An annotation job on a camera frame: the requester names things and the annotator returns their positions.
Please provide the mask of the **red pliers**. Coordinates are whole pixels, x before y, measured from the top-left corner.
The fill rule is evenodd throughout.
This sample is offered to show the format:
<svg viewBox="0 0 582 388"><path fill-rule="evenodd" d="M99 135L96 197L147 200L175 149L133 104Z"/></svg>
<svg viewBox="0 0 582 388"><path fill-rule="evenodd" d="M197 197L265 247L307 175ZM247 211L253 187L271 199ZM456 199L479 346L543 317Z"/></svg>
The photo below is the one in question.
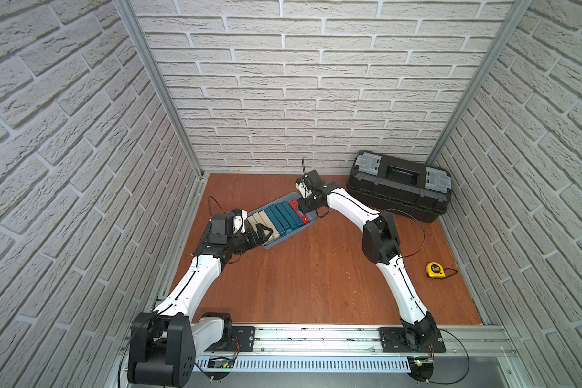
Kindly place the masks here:
<svg viewBox="0 0 582 388"><path fill-rule="evenodd" d="M302 220L303 225L307 225L310 223L310 219L308 218L308 216L305 213L302 213L302 210L300 210L298 199L291 200L289 202L289 205L294 210L294 212L297 214L297 216Z"/></svg>

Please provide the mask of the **teal pliers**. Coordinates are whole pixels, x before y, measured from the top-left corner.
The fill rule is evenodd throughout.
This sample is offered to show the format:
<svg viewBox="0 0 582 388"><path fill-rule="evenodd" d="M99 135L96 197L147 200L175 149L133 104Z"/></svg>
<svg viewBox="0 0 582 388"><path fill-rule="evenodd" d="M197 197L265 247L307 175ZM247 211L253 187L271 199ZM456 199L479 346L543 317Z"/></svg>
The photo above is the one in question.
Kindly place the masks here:
<svg viewBox="0 0 582 388"><path fill-rule="evenodd" d="M285 230L284 226L282 226L282 224L280 223L278 218L276 217L276 214L270 208L266 208L265 213L267 214L270 221L273 223L273 226L275 226L278 234L280 236L285 235L286 230Z"/></svg>
<svg viewBox="0 0 582 388"><path fill-rule="evenodd" d="M286 211L287 215L289 216L289 220L293 224L293 228L294 229L301 228L304 225L302 218L297 216L297 214L295 213L294 209L291 207L289 202L283 201L281 203L281 205L282 205L282 208L284 209L284 211Z"/></svg>
<svg viewBox="0 0 582 388"><path fill-rule="evenodd" d="M270 207L270 210L273 212L273 214L275 215L276 219L281 224L283 230L287 234L291 230L291 226L292 225L287 221L286 216L283 213L281 213L281 210L279 210L276 207L276 205L272 205Z"/></svg>
<svg viewBox="0 0 582 388"><path fill-rule="evenodd" d="M289 223L291 230L296 230L302 226L302 222L298 221L297 217L289 211L289 205L284 202L279 202L276 204L276 208L281 212L287 223Z"/></svg>

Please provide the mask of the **blue plastic storage tray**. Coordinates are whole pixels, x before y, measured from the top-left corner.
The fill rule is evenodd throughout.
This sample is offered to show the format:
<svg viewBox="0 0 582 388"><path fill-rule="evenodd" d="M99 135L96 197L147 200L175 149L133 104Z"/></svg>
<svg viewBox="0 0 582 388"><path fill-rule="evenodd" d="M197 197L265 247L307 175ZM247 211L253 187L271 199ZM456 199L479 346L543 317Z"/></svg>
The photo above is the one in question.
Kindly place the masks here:
<svg viewBox="0 0 582 388"><path fill-rule="evenodd" d="M283 202L283 201L290 202L291 200L298 199L298 198L301 198L301 196L298 193L287 194L284 197L281 197L280 199L275 200L274 202L271 202L271 203L269 203L267 205L264 205L264 206L258 208L257 210L254 210L254 211L250 212L248 214L248 216L251 216L252 214L254 214L256 212L265 211L266 208L270 208L272 205L276 205L279 202ZM309 224L303 225L301 228L298 228L296 230L290 230L287 234L285 234L283 236L280 236L276 240L271 240L271 239L268 240L268 242L266 244L262 245L263 249L270 249L271 247L275 247L276 245L278 245L278 244L280 244L280 243L282 243L282 242L284 242L284 241L286 241L288 239L291 239L292 237L296 236L300 232L306 231L310 226L312 226L315 223L317 217L316 217L315 211L310 212L310 213L305 213L305 214L310 219L310 223Z"/></svg>

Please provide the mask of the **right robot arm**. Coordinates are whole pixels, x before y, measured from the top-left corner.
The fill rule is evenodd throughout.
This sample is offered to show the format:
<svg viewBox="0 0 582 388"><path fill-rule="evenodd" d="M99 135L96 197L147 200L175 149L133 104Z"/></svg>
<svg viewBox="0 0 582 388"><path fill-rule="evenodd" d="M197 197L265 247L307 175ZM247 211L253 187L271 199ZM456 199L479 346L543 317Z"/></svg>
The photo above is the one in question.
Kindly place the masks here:
<svg viewBox="0 0 582 388"><path fill-rule="evenodd" d="M299 177L296 189L301 194L298 203L303 213L321 208L336 210L361 230L362 251L377 265L396 300L404 344L415 352L432 350L430 340L440 332L408 276L394 216L362 204L338 184L325 182L315 170Z"/></svg>

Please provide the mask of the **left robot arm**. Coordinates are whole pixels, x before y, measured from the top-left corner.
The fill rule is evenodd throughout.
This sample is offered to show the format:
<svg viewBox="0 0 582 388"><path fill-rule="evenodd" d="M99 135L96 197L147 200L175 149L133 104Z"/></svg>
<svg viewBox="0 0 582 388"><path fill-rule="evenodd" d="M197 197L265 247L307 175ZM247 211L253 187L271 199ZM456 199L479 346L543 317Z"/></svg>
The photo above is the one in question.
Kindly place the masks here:
<svg viewBox="0 0 582 388"><path fill-rule="evenodd" d="M273 228L263 223L250 226L243 210L210 218L187 273L157 307L140 313L131 324L122 358L129 383L182 387L197 357L214 344L231 342L229 315L212 313L198 323L192 319L232 257L264 245L273 235Z"/></svg>

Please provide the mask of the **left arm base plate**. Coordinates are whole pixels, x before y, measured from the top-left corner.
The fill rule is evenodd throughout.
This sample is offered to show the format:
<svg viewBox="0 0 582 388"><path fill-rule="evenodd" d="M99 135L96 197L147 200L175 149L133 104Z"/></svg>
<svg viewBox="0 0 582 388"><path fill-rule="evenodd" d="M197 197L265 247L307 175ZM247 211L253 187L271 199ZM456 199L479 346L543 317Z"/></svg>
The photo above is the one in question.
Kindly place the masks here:
<svg viewBox="0 0 582 388"><path fill-rule="evenodd" d="M255 345L254 326L233 326L231 331L230 352L252 352Z"/></svg>

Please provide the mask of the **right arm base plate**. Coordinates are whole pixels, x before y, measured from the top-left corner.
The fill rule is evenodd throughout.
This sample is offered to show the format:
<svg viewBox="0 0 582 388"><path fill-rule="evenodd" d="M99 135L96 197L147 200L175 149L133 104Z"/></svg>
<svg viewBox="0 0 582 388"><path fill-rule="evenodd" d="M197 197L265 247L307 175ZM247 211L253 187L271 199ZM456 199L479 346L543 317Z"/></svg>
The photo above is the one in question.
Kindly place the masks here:
<svg viewBox="0 0 582 388"><path fill-rule="evenodd" d="M440 330L429 335L421 344L410 345L406 342L406 330L402 326L379 327L379 339L384 353L445 353L446 345Z"/></svg>

